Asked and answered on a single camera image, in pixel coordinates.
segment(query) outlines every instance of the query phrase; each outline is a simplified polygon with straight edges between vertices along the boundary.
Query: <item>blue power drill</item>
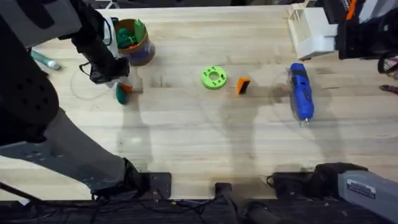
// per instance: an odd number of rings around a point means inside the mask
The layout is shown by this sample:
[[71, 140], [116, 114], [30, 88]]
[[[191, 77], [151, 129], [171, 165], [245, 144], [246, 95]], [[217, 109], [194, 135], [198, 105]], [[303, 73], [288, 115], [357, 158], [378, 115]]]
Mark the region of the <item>blue power drill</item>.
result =
[[297, 116], [308, 124], [308, 120], [312, 118], [315, 109], [312, 101], [310, 80], [302, 63], [293, 63], [290, 66], [290, 72], [292, 73]]

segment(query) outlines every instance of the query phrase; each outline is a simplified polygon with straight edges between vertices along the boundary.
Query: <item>gray device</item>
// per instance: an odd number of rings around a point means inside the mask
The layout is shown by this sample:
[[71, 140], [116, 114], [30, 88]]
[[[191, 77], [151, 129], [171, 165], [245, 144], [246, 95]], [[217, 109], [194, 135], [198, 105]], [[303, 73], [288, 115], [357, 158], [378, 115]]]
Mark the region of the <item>gray device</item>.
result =
[[346, 171], [338, 175], [338, 193], [347, 202], [398, 223], [397, 182], [369, 171]]

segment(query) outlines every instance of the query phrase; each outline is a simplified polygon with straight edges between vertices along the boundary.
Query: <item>black cable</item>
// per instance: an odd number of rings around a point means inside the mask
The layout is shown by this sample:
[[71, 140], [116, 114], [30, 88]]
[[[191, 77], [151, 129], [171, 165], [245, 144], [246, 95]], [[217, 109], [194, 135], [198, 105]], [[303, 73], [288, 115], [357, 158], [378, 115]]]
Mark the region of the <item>black cable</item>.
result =
[[268, 177], [267, 177], [267, 184], [268, 184], [268, 186], [270, 186], [270, 187], [272, 187], [272, 188], [274, 188], [274, 183], [271, 183], [271, 182], [269, 182], [269, 180], [272, 178], [272, 175], [269, 175]]
[[91, 216], [89, 224], [93, 224], [95, 222], [95, 218], [100, 211], [101, 206], [99, 205], [98, 208], [94, 211], [93, 216]]
[[83, 72], [84, 74], [88, 75], [88, 76], [90, 76], [90, 74], [86, 73], [86, 72], [83, 70], [83, 67], [86, 66], [86, 65], [88, 65], [89, 63], [90, 63], [90, 62], [86, 62], [86, 63], [83, 63], [83, 64], [79, 65], [80, 71]]
[[143, 204], [142, 202], [140, 202], [140, 201], [137, 201], [137, 203], [138, 203], [139, 205], [141, 205], [142, 207], [144, 207], [145, 209], [150, 210], [150, 211], [155, 212], [155, 213], [182, 214], [182, 213], [185, 213], [185, 212], [195, 211], [195, 210], [197, 210], [197, 209], [200, 209], [200, 208], [202, 208], [202, 207], [205, 207], [205, 206], [207, 206], [207, 205], [213, 203], [213, 202], [214, 202], [215, 200], [217, 200], [217, 199], [219, 199], [219, 197], [216, 197], [216, 198], [214, 198], [214, 199], [212, 199], [212, 200], [209, 200], [209, 201], [207, 201], [207, 202], [205, 202], [205, 203], [203, 203], [203, 204], [200, 204], [200, 205], [197, 205], [197, 206], [194, 206], [194, 207], [188, 206], [188, 205], [182, 206], [181, 204], [176, 203], [176, 205], [178, 205], [178, 206], [181, 206], [181, 207], [188, 207], [187, 209], [184, 209], [184, 210], [181, 210], [181, 211], [163, 211], [163, 210], [156, 210], [156, 209], [154, 209], [154, 208], [150, 208], [150, 207], [144, 205], [144, 204]]
[[208, 223], [203, 219], [203, 217], [202, 217], [201, 215], [199, 215], [199, 219], [200, 219], [200, 221], [201, 221], [203, 224], [208, 224]]
[[227, 196], [225, 196], [225, 194], [222, 194], [222, 196], [224, 197], [226, 203], [229, 206], [229, 209], [231, 210], [233, 223], [234, 224], [239, 224], [238, 213], [236, 212], [236, 207], [235, 207], [233, 201], [230, 198], [228, 198]]

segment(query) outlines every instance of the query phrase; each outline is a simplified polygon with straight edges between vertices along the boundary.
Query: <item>wooden tabletop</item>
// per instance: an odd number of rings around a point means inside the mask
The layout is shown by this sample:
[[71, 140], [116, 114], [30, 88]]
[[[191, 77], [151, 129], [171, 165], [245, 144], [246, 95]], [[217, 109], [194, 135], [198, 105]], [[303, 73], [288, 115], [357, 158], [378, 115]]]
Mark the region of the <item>wooden tabletop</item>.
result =
[[[172, 173], [174, 198], [211, 197], [215, 182], [264, 197], [272, 192], [265, 176], [324, 162], [352, 162], [398, 180], [398, 96], [379, 90], [394, 80], [378, 74], [375, 61], [331, 54], [305, 62], [315, 116], [309, 128], [294, 118], [287, 68], [296, 59], [285, 6], [101, 12], [140, 18], [156, 46], [150, 64], [131, 68], [136, 92], [128, 105], [79, 71], [86, 60], [69, 40], [36, 47], [63, 67], [42, 68], [79, 128], [141, 171]], [[228, 75], [220, 90], [201, 84], [210, 65]], [[236, 94], [239, 77], [252, 80], [244, 96]], [[1, 181], [40, 198], [90, 197], [85, 185], [34, 164], [2, 157], [0, 169]]]

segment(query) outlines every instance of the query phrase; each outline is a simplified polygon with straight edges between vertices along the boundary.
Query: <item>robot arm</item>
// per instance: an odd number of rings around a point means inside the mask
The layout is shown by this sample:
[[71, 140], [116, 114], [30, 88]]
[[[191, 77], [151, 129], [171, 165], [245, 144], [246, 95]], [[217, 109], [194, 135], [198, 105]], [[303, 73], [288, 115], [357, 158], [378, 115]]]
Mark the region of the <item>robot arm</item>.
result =
[[[90, 75], [92, 81], [127, 76], [127, 59], [115, 59], [102, 41], [101, 14], [78, 0], [7, 0], [0, 13], [2, 54], [7, 55], [0, 61], [0, 155], [78, 180], [95, 195], [127, 191], [143, 195], [156, 188], [168, 198], [170, 174], [139, 173], [127, 159], [80, 131], [59, 107], [47, 74], [26, 51], [52, 38], [71, 38], [96, 70]], [[154, 184], [159, 179], [162, 184]]]
[[103, 43], [104, 17], [82, 0], [6, 0], [0, 15], [26, 48], [54, 38], [71, 39], [91, 63], [94, 83], [129, 75], [127, 59], [115, 59]]

